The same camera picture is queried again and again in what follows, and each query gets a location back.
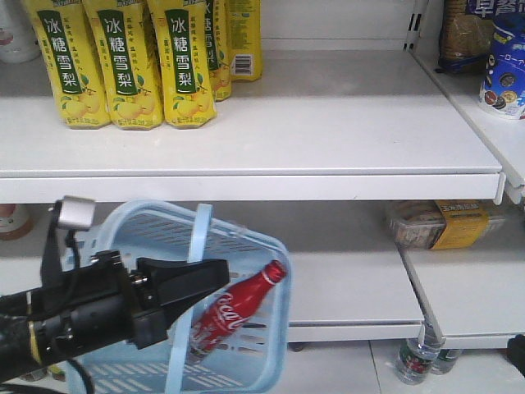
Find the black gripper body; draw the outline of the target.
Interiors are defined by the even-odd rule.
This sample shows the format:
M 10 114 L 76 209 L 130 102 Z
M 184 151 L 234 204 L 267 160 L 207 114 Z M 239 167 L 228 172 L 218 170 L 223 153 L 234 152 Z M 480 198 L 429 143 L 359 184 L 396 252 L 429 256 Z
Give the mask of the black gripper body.
M 28 303 L 32 353 L 88 353 L 119 341 L 143 349 L 167 339 L 158 288 L 168 263 L 139 258 L 128 270 L 116 250 L 65 271 L 44 259 L 42 286 Z

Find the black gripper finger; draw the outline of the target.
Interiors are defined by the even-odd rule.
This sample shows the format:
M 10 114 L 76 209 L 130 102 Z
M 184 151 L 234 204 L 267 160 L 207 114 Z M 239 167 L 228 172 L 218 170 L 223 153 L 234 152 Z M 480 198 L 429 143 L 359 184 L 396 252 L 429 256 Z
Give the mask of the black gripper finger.
M 189 263 L 141 257 L 136 260 L 135 274 L 145 280 L 135 286 L 139 304 L 146 310 L 163 312 L 167 327 L 230 282 L 225 259 Z

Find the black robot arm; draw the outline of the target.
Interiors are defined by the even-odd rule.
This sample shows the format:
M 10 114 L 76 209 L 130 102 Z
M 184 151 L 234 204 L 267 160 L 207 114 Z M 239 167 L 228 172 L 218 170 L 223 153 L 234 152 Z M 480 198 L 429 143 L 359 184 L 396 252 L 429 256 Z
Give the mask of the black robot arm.
M 230 281 L 224 259 L 196 263 L 139 258 L 128 270 L 116 250 L 65 271 L 59 286 L 1 299 L 1 380 L 120 341 L 143 349 L 165 341 L 173 323 Z

